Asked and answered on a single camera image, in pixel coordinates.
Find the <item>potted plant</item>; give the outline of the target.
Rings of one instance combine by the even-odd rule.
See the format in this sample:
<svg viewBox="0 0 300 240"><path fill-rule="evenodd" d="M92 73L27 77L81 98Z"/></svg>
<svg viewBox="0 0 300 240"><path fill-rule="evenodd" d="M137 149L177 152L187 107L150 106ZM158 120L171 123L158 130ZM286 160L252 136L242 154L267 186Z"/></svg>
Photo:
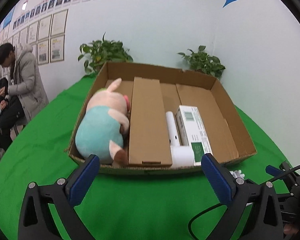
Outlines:
<svg viewBox="0 0 300 240"><path fill-rule="evenodd" d="M83 61L86 74L99 73L107 62L133 62L129 49L125 49L121 41L106 40L105 34L101 40L93 40L79 47L78 61Z"/></svg>
<svg viewBox="0 0 300 240"><path fill-rule="evenodd" d="M206 46L200 45L197 51L188 49L187 51L190 54L183 52L177 54L187 62L191 70L213 76L220 80L226 68L218 57L208 54L205 49Z"/></svg>

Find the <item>left potted plant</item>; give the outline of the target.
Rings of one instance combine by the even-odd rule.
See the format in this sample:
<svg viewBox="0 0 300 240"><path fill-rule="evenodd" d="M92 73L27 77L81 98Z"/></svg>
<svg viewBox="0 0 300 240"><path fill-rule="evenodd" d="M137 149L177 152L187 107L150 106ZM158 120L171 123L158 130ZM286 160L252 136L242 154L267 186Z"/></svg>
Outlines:
<svg viewBox="0 0 300 240"><path fill-rule="evenodd" d="M101 40L93 40L79 47L78 61L83 61L86 74L99 73L107 62L133 62L129 49L125 49L121 41L106 40L105 34Z"/></svg>

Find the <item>right potted plant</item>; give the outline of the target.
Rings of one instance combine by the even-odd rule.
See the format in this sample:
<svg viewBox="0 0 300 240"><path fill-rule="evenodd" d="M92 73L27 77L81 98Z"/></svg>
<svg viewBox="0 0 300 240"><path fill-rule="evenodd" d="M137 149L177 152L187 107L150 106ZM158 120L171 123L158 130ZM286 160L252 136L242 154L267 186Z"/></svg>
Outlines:
<svg viewBox="0 0 300 240"><path fill-rule="evenodd" d="M177 54L187 62L191 70L213 76L220 80L226 68L218 57L208 54L205 49L206 46L200 45L197 51L188 49L187 51L190 54L183 52Z"/></svg>

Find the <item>man in grey coat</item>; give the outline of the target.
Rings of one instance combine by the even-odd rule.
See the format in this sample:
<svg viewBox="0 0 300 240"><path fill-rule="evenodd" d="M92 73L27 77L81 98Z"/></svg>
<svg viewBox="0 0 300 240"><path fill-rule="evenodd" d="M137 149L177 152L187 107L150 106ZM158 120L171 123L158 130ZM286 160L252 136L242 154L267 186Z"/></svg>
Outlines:
<svg viewBox="0 0 300 240"><path fill-rule="evenodd" d="M10 82L0 89L0 97L4 97L4 110L0 114L0 147L6 151L13 142L12 127L20 120L30 122L48 105L48 98L31 45L1 45L0 66L10 68Z"/></svg>

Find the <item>white hair dryer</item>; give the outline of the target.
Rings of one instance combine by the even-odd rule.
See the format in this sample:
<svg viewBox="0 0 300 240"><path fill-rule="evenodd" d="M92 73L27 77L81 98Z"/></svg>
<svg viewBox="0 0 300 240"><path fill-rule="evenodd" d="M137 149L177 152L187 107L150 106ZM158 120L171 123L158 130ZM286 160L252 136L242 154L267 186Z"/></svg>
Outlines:
<svg viewBox="0 0 300 240"><path fill-rule="evenodd" d="M180 144L173 112L166 112L166 122L172 156L171 168L194 166L194 152L190 146L183 146Z"/></svg>

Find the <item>white and green medicine box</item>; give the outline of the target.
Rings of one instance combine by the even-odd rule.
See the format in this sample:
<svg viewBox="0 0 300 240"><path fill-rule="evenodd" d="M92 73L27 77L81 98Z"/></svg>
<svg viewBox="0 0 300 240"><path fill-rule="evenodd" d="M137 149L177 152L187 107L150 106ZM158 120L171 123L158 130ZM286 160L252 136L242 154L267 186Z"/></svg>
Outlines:
<svg viewBox="0 0 300 240"><path fill-rule="evenodd" d="M177 124L184 146L194 153L194 166L199 166L204 154L212 154L212 148L199 110L194 106L180 105L176 113Z"/></svg>

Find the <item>pink and teal plush pig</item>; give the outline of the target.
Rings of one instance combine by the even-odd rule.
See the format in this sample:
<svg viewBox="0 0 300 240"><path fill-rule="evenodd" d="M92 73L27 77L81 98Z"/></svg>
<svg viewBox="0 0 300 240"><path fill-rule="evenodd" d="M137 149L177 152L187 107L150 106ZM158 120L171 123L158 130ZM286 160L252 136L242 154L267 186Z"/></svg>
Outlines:
<svg viewBox="0 0 300 240"><path fill-rule="evenodd" d="M123 146L130 128L130 102L126 95L116 91L121 83L121 78L112 81L109 87L95 92L87 103L75 135L77 151L85 159L93 154L104 165L128 165L128 153Z"/></svg>

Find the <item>large cardboard box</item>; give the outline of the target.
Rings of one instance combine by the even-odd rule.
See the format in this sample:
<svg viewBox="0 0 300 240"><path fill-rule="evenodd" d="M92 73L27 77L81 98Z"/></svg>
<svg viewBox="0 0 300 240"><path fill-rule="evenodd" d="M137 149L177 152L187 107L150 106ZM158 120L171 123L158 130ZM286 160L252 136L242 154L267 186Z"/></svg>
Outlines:
<svg viewBox="0 0 300 240"><path fill-rule="evenodd" d="M165 127L164 113L175 112L182 103L198 107L219 163L234 165L256 154L250 134L217 78L192 70L108 62L92 83L87 99L117 78L122 79L118 91L132 101L132 127L124 147L136 159L166 159L168 134L154 131L154 127Z"/></svg>

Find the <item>green tablecloth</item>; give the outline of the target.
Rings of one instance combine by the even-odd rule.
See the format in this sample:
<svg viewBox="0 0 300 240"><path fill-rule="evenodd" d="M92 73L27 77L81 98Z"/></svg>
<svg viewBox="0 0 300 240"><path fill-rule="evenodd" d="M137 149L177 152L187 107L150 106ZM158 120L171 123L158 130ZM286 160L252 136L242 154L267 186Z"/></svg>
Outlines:
<svg viewBox="0 0 300 240"><path fill-rule="evenodd" d="M0 228L8 239L17 239L28 184L53 184L77 167L66 149L93 82L93 76L86 76L60 93L16 137L1 159ZM202 172L100 174L75 210L96 239L190 239L189 220L217 203Z"/></svg>

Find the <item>framed certificates on wall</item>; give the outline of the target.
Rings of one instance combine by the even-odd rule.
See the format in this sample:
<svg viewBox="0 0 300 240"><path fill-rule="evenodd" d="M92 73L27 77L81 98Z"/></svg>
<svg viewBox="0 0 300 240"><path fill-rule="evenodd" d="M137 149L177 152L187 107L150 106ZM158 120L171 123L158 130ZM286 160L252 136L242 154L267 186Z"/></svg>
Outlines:
<svg viewBox="0 0 300 240"><path fill-rule="evenodd" d="M42 5L0 26L0 45L30 44L39 65L64 60L68 9L42 9Z"/></svg>

